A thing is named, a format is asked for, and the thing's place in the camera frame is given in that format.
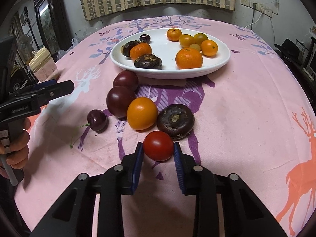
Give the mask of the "left hand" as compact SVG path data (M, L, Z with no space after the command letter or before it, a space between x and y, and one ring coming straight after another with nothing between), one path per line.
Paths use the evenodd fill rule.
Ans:
M30 127L31 121L29 120L29 118L25 118L23 120L22 134L10 144L11 153L7 156L6 162L8 165L16 170L20 170L25 167L28 162L28 142L30 140L28 130L30 129Z

